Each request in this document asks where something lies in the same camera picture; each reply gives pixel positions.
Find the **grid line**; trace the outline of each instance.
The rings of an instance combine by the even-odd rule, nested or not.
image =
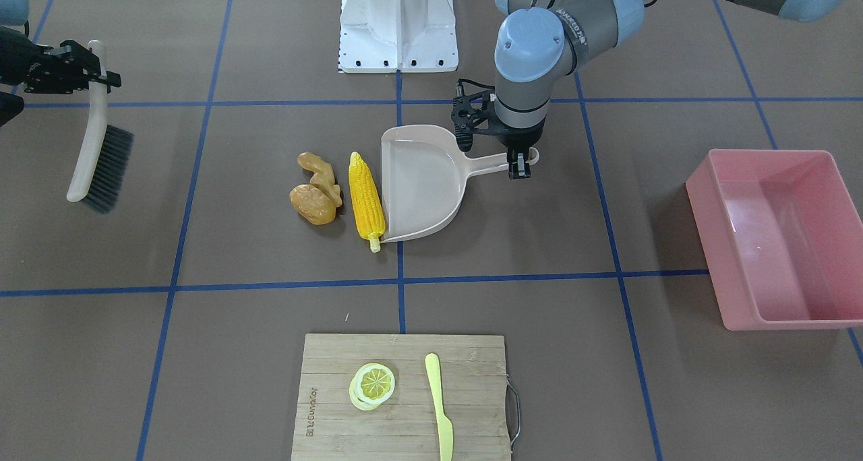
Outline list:
[[[401,126],[402,86],[401,70],[395,71],[395,125]],[[398,333],[407,333],[407,308],[405,305],[405,244],[398,242],[396,252],[396,283],[398,289]]]
[[[863,96],[726,96],[725,98],[553,98],[552,104],[655,104],[656,102],[863,102]],[[222,100],[222,101],[164,101],[164,102],[108,102],[108,107],[287,107],[299,105],[436,105],[452,104],[450,99],[355,99],[355,100]],[[89,102],[37,102],[27,104],[28,109],[79,109],[90,107]]]
[[[656,420],[653,417],[653,403],[650,399],[650,389],[647,387],[647,376],[645,375],[644,363],[641,362],[641,348],[638,347],[638,334],[635,332],[635,322],[632,320],[632,309],[629,307],[629,294],[626,292],[626,281],[623,276],[622,268],[620,267],[620,255],[617,250],[617,242],[614,239],[614,227],[611,222],[611,214],[608,212],[608,202],[605,194],[605,187],[602,185],[602,173],[600,171],[599,160],[596,157],[596,147],[593,140],[593,132],[591,130],[591,120],[588,117],[588,106],[585,102],[585,93],[582,90],[582,80],[576,72],[576,90],[580,101],[582,111],[582,120],[585,121],[585,135],[587,136],[588,146],[591,149],[591,162],[594,167],[594,175],[596,178],[596,190],[599,193],[600,203],[602,205],[602,216],[605,218],[606,231],[608,234],[608,245],[611,248],[611,255],[614,259],[614,276],[617,277],[617,286],[620,289],[620,301],[623,304],[623,313],[626,316],[626,328],[629,331],[629,341],[632,344],[632,358],[635,360],[635,369],[638,372],[638,383],[641,385],[641,397],[644,400],[645,414],[647,415],[647,423],[650,426],[651,439],[653,440],[653,452],[656,455],[657,461],[663,461],[662,445],[659,442],[659,432],[656,428]]]
[[[300,289],[315,287],[355,287],[355,286],[392,286],[408,284],[449,284],[460,282],[524,282],[524,280],[586,280],[611,279],[617,272],[583,272],[557,274],[498,274],[498,276],[422,276],[404,277],[404,253],[400,265],[400,276],[384,279],[345,279],[345,280],[297,280],[291,282],[236,282],[222,284],[185,284],[173,287],[178,293],[203,291],[239,291],[256,289]],[[674,277],[709,276],[708,270],[648,270],[623,271],[620,276],[631,277]],[[72,295],[135,295],[136,293],[167,293],[172,286],[130,286],[130,287],[80,287],[60,289],[11,289],[0,291],[0,298],[24,298],[34,296],[72,296]]]
[[[743,73],[743,80],[746,80],[746,86],[749,87],[749,93],[752,94],[752,101],[755,102],[755,109],[758,110],[758,115],[761,117],[761,123],[764,124],[764,129],[767,131],[767,139],[770,140],[770,145],[774,150],[778,150],[776,140],[773,139],[773,130],[770,129],[770,123],[767,122],[767,116],[764,114],[764,109],[761,108],[761,101],[758,99],[758,94],[755,92],[755,86],[752,85],[752,80],[749,78],[749,72],[746,70],[746,65],[743,63],[743,56],[740,56],[740,50],[737,49],[737,43],[734,42],[734,37],[731,35],[731,28],[728,28],[728,22],[725,21],[725,15],[722,13],[722,8],[719,6],[719,0],[713,0],[713,5],[716,8],[716,13],[719,15],[719,21],[722,23],[722,28],[725,29],[725,36],[728,37],[728,42],[731,44],[731,50],[734,50],[734,58],[737,59],[737,64],[740,66],[740,71]]]
[[[860,360],[860,366],[863,367],[863,348],[860,348],[860,341],[857,341],[857,334],[853,328],[848,328],[848,336],[851,337],[851,344],[854,345],[854,350],[857,351],[857,359]]]
[[[177,293],[177,282],[179,279],[179,270],[183,261],[183,250],[185,249],[185,236],[189,228],[189,218],[191,216],[191,205],[194,202],[195,187],[198,184],[198,172],[201,167],[201,157],[204,153],[204,141],[206,141],[207,127],[210,122],[210,112],[212,112],[212,102],[216,95],[216,83],[218,82],[219,65],[222,63],[222,51],[225,49],[225,38],[228,34],[228,25],[231,21],[231,6],[234,0],[228,0],[225,3],[225,16],[222,19],[222,31],[219,35],[218,47],[216,48],[216,59],[213,62],[213,72],[210,78],[210,90],[207,93],[207,105],[204,108],[204,117],[201,122],[201,133],[198,136],[198,148],[195,153],[194,168],[191,172],[189,181],[189,191],[185,200],[185,211],[183,213],[183,222],[179,231],[179,239],[177,241],[177,252],[175,261],[173,262],[173,273],[171,274],[171,285],[167,293],[165,301],[165,314],[162,317],[162,325],[159,334],[159,344],[156,348],[156,356],[153,364],[153,375],[150,379],[150,388],[147,396],[147,405],[144,409],[144,419],[141,426],[141,437],[138,440],[138,454],[136,461],[143,461],[144,452],[147,448],[147,438],[149,434],[150,420],[153,416],[153,408],[155,403],[156,390],[159,386],[159,375],[161,372],[161,362],[165,353],[165,345],[167,343],[167,332],[171,322],[171,313],[173,310],[173,299]]]
[[[39,37],[42,35],[42,29],[45,28],[45,22],[49,18],[49,13],[51,12],[51,7],[53,6],[53,0],[47,0],[45,3],[45,9],[42,10],[42,16],[39,18],[39,24],[36,26],[36,30],[33,32],[33,43],[39,42]],[[10,92],[12,95],[18,95],[18,86],[12,87],[12,91]]]

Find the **hand brush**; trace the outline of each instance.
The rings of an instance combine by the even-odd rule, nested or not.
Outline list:
[[[99,58],[105,76],[105,47],[99,40],[91,40],[88,46]],[[96,212],[108,213],[117,205],[133,135],[108,125],[108,87],[90,82],[89,89],[90,116],[65,197],[70,202],[82,201]]]

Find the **pink container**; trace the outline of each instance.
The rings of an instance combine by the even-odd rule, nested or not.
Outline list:
[[[712,150],[686,190],[725,328],[863,326],[863,222],[830,153]]]

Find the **lemon slice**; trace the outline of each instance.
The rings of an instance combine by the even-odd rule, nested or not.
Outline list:
[[[358,409],[372,410],[389,399],[395,391],[395,375],[380,363],[366,363],[351,381],[351,402]]]

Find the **yellow corn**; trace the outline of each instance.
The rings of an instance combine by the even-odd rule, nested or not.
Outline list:
[[[370,242],[372,252],[380,251],[380,236],[386,230],[383,209],[375,187],[375,179],[369,165],[359,153],[351,153],[348,167],[348,186],[351,188],[351,203],[354,206],[354,221],[360,237]]]

